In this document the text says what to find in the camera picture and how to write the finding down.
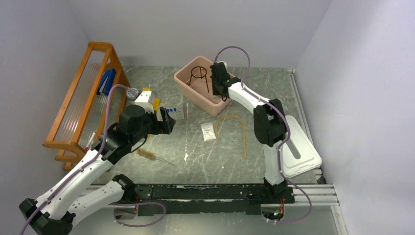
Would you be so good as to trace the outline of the black ring stand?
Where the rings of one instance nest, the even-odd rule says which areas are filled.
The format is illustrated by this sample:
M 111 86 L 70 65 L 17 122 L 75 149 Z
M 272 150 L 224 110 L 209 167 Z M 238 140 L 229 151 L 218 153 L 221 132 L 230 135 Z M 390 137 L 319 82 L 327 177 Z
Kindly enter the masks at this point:
M 207 79 L 207 69 L 203 66 L 195 66 L 190 71 L 190 79 L 187 85 L 190 87 L 192 83 L 192 79 L 204 79 L 206 82 L 206 89 L 209 93 L 209 86 L 208 86 L 208 79 Z

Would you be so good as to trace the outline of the pink plastic bin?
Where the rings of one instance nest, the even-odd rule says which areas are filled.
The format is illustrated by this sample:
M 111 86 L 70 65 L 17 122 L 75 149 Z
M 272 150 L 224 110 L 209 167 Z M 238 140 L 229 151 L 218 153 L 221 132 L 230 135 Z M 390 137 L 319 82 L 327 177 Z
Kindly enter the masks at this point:
M 197 56 L 179 71 L 174 74 L 174 80 L 179 85 L 179 90 L 183 96 L 197 105 L 199 108 L 210 114 L 217 116 L 226 106 L 231 102 L 230 99 L 222 99 L 219 95 L 213 95 L 211 70 L 210 66 L 213 62 L 203 56 Z M 192 79 L 191 86 L 187 85 L 190 79 L 190 71 L 195 66 L 203 66 L 207 69 L 207 81 L 209 86 L 209 93 L 206 89 L 206 82 L 204 79 Z

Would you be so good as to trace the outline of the brown test tube brush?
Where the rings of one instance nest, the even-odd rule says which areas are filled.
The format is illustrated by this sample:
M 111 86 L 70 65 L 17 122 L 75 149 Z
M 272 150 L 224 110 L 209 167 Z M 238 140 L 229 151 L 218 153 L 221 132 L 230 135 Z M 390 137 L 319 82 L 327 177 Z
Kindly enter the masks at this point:
M 173 163 L 171 163 L 171 162 L 169 162 L 169 161 L 167 161 L 167 160 L 165 160 L 165 159 L 162 159 L 162 158 L 160 158 L 160 157 L 157 157 L 154 153 L 152 153 L 152 152 L 150 152 L 150 151 L 147 151 L 147 150 L 145 150 L 145 149 L 138 149 L 137 151 L 136 151 L 140 156 L 142 156 L 142 157 L 145 157 L 145 158 L 147 158 L 147 159 L 150 159 L 150 160 L 152 160 L 152 161 L 155 161 L 155 160 L 158 160 L 158 161 L 162 161 L 162 162 L 165 162 L 165 163 L 168 163 L 168 164 L 170 164 L 170 165 L 173 165 L 173 166 L 175 166 Z

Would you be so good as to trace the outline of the white powder zip bag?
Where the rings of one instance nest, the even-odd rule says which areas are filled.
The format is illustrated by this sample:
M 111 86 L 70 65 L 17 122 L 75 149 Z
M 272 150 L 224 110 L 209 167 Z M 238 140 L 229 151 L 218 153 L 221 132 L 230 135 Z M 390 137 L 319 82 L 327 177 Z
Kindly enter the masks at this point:
M 212 123 L 201 124 L 204 141 L 210 141 L 216 139 L 215 130 Z

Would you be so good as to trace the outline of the white plastic lid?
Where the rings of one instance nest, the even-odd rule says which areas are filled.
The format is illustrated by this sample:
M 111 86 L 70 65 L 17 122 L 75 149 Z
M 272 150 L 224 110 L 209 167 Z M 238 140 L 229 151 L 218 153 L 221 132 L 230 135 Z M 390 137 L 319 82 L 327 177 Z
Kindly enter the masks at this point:
M 288 115 L 286 121 L 291 135 L 282 148 L 282 171 L 292 178 L 320 167 L 322 159 L 297 120 Z

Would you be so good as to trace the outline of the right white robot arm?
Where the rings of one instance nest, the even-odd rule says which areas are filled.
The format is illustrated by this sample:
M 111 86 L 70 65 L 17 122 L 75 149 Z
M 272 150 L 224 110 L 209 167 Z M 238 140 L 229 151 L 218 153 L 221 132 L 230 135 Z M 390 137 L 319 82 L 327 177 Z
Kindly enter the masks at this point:
M 231 77 L 225 62 L 213 63 L 210 70 L 213 94 L 238 102 L 253 115 L 254 135 L 262 144 L 265 156 L 264 197 L 275 203 L 288 187 L 281 157 L 290 131 L 282 104 L 277 99 L 269 100 L 255 93 L 238 77 Z

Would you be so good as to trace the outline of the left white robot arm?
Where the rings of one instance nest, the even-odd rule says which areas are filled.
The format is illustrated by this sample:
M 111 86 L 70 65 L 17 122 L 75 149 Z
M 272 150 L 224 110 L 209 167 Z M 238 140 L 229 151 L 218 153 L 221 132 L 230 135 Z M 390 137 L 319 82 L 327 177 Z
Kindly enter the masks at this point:
M 123 174 L 88 195 L 80 194 L 121 158 L 135 151 L 134 145 L 147 136 L 170 134 L 176 120 L 160 107 L 162 120 L 138 105 L 126 107 L 118 122 L 105 124 L 104 133 L 92 144 L 79 164 L 55 186 L 37 199 L 26 198 L 20 205 L 26 222 L 39 235 L 67 235 L 85 217 L 110 204 L 122 205 L 136 198 L 136 185 Z

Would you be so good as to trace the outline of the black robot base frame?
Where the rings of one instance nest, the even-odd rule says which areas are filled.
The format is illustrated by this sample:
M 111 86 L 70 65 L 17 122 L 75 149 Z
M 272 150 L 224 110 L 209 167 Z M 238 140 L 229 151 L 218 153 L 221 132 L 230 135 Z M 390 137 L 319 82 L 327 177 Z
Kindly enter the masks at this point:
M 293 204 L 293 189 L 261 184 L 137 184 L 127 190 L 118 202 L 143 203 L 139 216 L 167 214 L 234 213 L 262 215 L 266 204 Z

